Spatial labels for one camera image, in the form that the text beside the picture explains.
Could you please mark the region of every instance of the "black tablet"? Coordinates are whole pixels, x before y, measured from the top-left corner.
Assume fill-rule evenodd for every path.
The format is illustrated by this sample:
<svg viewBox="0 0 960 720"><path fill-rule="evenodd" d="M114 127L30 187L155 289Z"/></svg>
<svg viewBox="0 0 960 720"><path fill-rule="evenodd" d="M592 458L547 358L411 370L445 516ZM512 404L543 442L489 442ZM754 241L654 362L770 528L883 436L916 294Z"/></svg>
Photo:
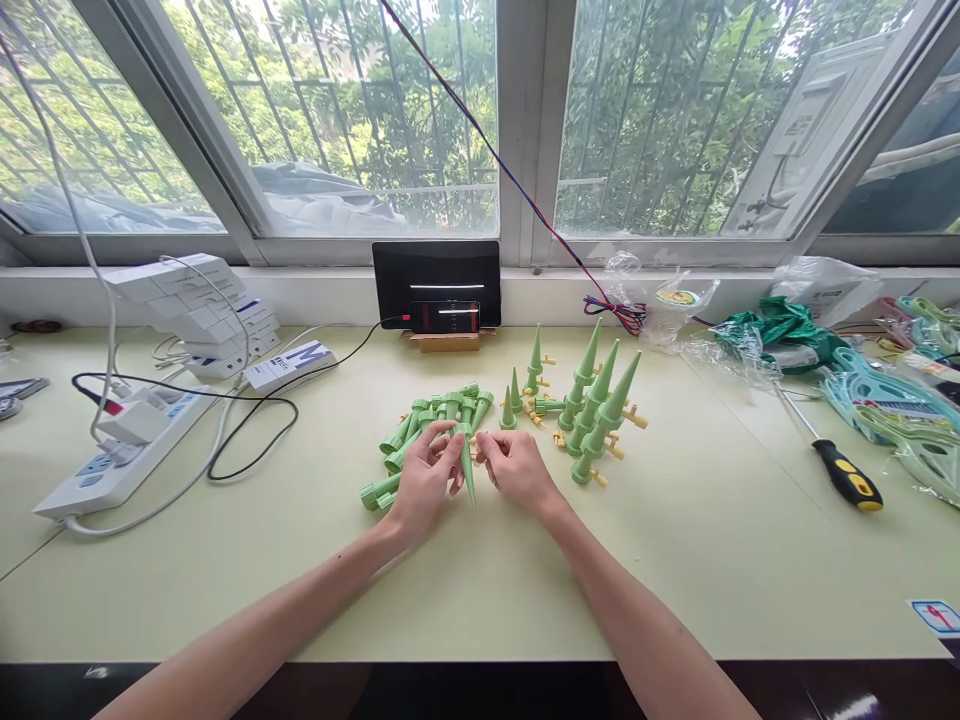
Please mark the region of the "black tablet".
<svg viewBox="0 0 960 720"><path fill-rule="evenodd" d="M476 303L481 327L500 326L500 243L496 240L373 243L380 319L412 315L423 303ZM388 330L413 327L389 320Z"/></svg>

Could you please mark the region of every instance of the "screwdriver shaft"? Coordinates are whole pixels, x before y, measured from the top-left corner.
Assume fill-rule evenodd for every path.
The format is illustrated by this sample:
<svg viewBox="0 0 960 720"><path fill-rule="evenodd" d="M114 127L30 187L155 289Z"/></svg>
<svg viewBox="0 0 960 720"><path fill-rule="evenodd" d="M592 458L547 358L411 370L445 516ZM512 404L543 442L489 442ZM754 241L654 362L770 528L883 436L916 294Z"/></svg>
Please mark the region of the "screwdriver shaft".
<svg viewBox="0 0 960 720"><path fill-rule="evenodd" d="M793 408L793 412L796 413L796 415L797 415L798 418L800 418L800 422L802 422L804 425L806 425L807 430L810 431L810 434L813 435L813 437L814 437L815 439L819 440L819 439L820 439L820 435L817 433L816 430L813 429L813 425L810 424L810 421L807 420L807 418L804 416L804 414L803 414L802 412L800 412L800 408L797 407L797 404L790 398L789 395L787 395L786 392L784 392L784 389L783 389L782 387L777 386L777 390L780 391L780 396L781 396L784 400L787 401L787 403L790 405L790 407Z"/></svg>

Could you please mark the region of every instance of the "green fabric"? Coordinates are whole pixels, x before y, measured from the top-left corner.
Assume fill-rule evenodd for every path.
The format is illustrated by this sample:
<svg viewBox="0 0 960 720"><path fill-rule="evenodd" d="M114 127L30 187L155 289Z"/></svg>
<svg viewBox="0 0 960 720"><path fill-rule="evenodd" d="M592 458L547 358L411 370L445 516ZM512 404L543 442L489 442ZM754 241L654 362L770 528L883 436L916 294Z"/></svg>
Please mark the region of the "green fabric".
<svg viewBox="0 0 960 720"><path fill-rule="evenodd" d="M849 347L840 337L819 328L813 322L810 308L787 302L786 296L763 298L760 313L742 312L731 315L714 328L717 339L727 354L742 356L742 349L756 345L759 337L764 348L776 343L806 345L817 353L817 362L802 367L784 368L785 375L800 375L833 361L833 351ZM775 362L773 355L763 353L760 358Z"/></svg>

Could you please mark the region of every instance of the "screwdriver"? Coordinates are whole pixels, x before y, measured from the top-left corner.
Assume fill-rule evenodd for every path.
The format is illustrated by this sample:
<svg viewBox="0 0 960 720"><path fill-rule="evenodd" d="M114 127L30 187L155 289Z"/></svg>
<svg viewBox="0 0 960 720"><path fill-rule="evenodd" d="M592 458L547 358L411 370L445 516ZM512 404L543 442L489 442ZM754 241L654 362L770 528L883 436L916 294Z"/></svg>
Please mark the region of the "screwdriver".
<svg viewBox="0 0 960 720"><path fill-rule="evenodd" d="M813 429L813 425L803 416L800 408L787 396L783 388L778 387L777 390L780 391L780 395L793 408L797 417L813 435L814 441L811 443L813 449L823 460L823 465L830 476L830 482L833 483L843 499L861 512L883 510L883 498L880 497L880 491L877 490L877 486L867 477L866 473L858 469L847 459L846 455L837 450L833 440L820 437L820 434Z"/></svg>

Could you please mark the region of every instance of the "black cable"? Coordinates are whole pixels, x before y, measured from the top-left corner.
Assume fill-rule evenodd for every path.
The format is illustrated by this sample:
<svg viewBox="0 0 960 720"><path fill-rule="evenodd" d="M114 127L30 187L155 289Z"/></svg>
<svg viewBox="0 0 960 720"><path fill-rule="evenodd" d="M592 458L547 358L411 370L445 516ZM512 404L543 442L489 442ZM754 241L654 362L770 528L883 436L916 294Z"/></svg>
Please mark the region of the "black cable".
<svg viewBox="0 0 960 720"><path fill-rule="evenodd" d="M276 390L274 390L274 391L271 392L271 393L268 393L267 395L263 396L262 398L257 398L257 397L241 397L241 396L238 396L238 395L229 395L229 394L225 394L225 393L202 392L202 391L199 391L199 390L191 390L191 389L189 389L189 388L178 387L178 386L176 386L176 385L171 385L171 384L169 384L169 383L161 382L161 381L159 381L159 380L152 380L152 379L150 379L150 378L137 377L136 375L119 375L119 374L116 374L116 373L115 373L115 374L114 374L114 377L122 378L123 380L136 380L137 382L147 383L147 384L155 385L155 386L159 386L159 387L165 387L165 388L169 388L170 390L179 390L180 392L189 393L189 394L191 394L191 395L202 395L202 396L204 396L204 397L216 397L216 398L226 398L226 399L228 399L228 400L243 400L243 401L246 401L246 402L256 402L257 404L253 406L253 408L250 410L250 412L248 412L248 413L246 414L246 416L244 416L243 420L240 421L240 423L237 425L237 427L235 427L235 428L230 432L230 434L227 436L226 440L224 440L224 441L220 444L220 447L217 448L215 454L213 455L213 458L210 460L210 463L209 463L209 465L207 466L207 478L209 478L210 480L212 480L212 481L214 481L214 482L220 482L220 481L223 481L223 480L230 480L230 479L232 479L232 478L237 477L238 475L241 475L241 474L245 473L247 470L249 470L249 469L252 468L254 465L256 465L258 462L260 462L260 461L264 458L264 456L265 456L268 452L270 452L270 449L277 443L277 441L278 441L281 437L283 437L284 433L286 433L290 428L292 428L292 427L296 424L297 420L300 418L300 409L297 407L297 405L296 405L295 402L293 402L292 400L287 400L286 398L274 397L274 395L276 395L277 393L279 393L280 391L282 391L285 387L287 387L287 386L290 385L291 383L301 382L301 381L303 380L303 378L310 377L311 375L316 375L316 374L324 373L324 372L326 372L326 371L328 371L328 370L333 370L335 367L338 367L339 365L342 365L342 364L345 363L347 360L349 360L349 359L352 358L354 355L356 355L357 352L359 352L360 348L362 348L364 345L367 344L367 342L369 342L370 337L373 335L373 331L374 331L374 330L376 330L378 327L380 327L380 326L381 326L383 323L385 323L385 322L388 322L388 321L390 321L390 320L400 320L400 319L402 319L402 316L398 315L398 316L396 316L396 317L389 317L389 318L385 318L385 319L381 320L381 321L378 322L376 325L374 325L373 327L370 328L370 332L367 333L367 336L363 339L363 341L362 341L359 345L357 345L357 347L355 347L345 358L343 358L343 359L341 359L341 360L338 360L338 361L335 362L333 365L328 365L327 367L322 367L322 368L317 368L316 370L311 370L311 371L308 372L308 373L304 373L304 374L301 375L300 377L297 377L297 378L295 378L295 379L293 379L293 380L290 380L290 381L288 381L288 382L285 382L283 385L281 385L280 387L278 387ZM90 391L87 390L86 388L84 388L82 385L80 385L79 380L80 380L81 378L85 378L85 377L102 378L103 375L104 375L104 373L78 373L78 374L74 375L74 376L70 379L70 382L71 382L71 384L72 384L77 390L79 390L80 392L82 392L82 393L84 393L84 394L86 395L86 394L89 393ZM291 408L293 408L293 417L290 419L290 422L288 422L286 425L284 425L283 428L281 428L280 431L273 436L273 438L270 440L270 442L267 444L267 446L266 446L266 447L260 452L260 454L257 455L257 457L254 458L251 462L247 463L246 465L244 465L244 466L243 466L242 468L240 468L239 470L237 470L237 471L235 471L235 472L232 472L232 473L229 473L229 474L227 474L227 475L220 475L220 476L215 475L214 472L213 472L214 466L217 464L217 460L220 459L220 456L223 454L223 451L227 448L227 445L230 444L230 441L233 440L233 438L234 438L234 437L236 436L236 434L240 431L240 429L241 429L244 425L246 425L247 421L250 420L251 417L253 417L254 413L256 413L257 410L260 409L260 406L263 405L263 403L265 403L265 402L279 402L279 403L283 403L283 404L285 404L285 405L289 405Z"/></svg>
<svg viewBox="0 0 960 720"><path fill-rule="evenodd" d="M373 331L374 331L374 330L376 330L378 327L380 327L381 325L383 325L383 323L385 323L385 322L388 322L388 321L390 321L390 320L400 320L400 319L402 319L402 316L400 316L400 315L397 315L397 316L394 316L394 317L389 317L389 318L384 318L383 320L381 320L380 322L378 322L376 325L374 325L372 328L370 328L370 332L367 333L367 336L363 339L363 342L361 342L359 345L357 345L357 347L355 347L355 348L353 349L353 351L352 351L349 355L347 355L345 358L343 358L343 359L341 359L341 360L337 360L337 362L335 362L333 365L328 365L327 367L317 368L316 370L311 370L311 371L308 372L308 373L304 373L304 374L301 375L300 377L294 378L293 380L289 380L289 381L285 382L283 385L281 385L280 387L278 387L278 388L277 388L276 390L274 390L273 392L267 393L267 394L264 395L262 398L260 398L260 402L253 406L253 408L250 410L250 412L248 412L248 413L246 414L246 416L243 418L243 420L241 420L240 423L231 431L231 433L230 433L229 435L227 435L227 439L224 440L224 441L220 444L220 447L217 449L216 453L215 453L214 456L213 456L213 460L210 461L210 465L207 467L207 478L209 478L210 480L212 480L212 481L214 481L214 482L221 482L221 481L223 481L223 480L231 480L232 478L237 477L237 475L240 475L240 474L246 472L247 470L249 470L250 468L252 468L254 465L256 465L258 462L260 462L260 460L262 460L263 457L270 451L270 448L272 448L272 447L274 446L274 444L277 442L277 440L279 440L280 437L281 437L287 430L289 430L291 427L293 427L294 423L297 421L297 418L300 417L300 410L297 408L297 406L296 406L292 401L290 401L290 400L285 400L284 398L276 398L276 397L273 397L274 395L276 395L278 392L280 392L281 390L283 390L285 387L287 387L287 385L289 385L289 384L291 384L291 383L294 383L294 382L302 382L302 381L303 381L303 378L307 378L307 377L310 377L311 375L316 375L316 374L318 374L318 373L325 373L325 372L327 372L328 370L333 370L335 367L338 367L339 365L342 365L342 364L345 363L347 360L349 360L349 359L352 358L354 355L356 355L357 352L359 352L360 348L362 348L364 345L367 344L367 342L370 340L370 337L373 335ZM236 472L230 473L229 475L219 475L219 476L218 476L218 475L214 475L214 473L213 473L213 468L214 468L214 466L216 466L217 460L220 459L220 456L223 454L223 451L226 450L227 446L230 444L230 441L233 440L234 436L235 436L238 432L240 432L240 429L241 429L244 425L247 424L247 421L253 416L254 413L257 412L257 410L260 408L260 405L263 404L264 402L271 401L271 400L284 400L285 402L288 402L288 403L290 403L291 405L293 405L294 412L295 412L296 414L295 414L295 416L293 417L293 419L290 421L290 423L288 423L285 428L283 428L277 435L274 436L273 440L271 440L270 443L267 445L267 447L265 447L265 448L263 449L263 452L261 452L259 455L257 455L257 457L256 457L252 462L248 463L247 465L245 465L244 467L240 468L240 469L237 470Z"/></svg>

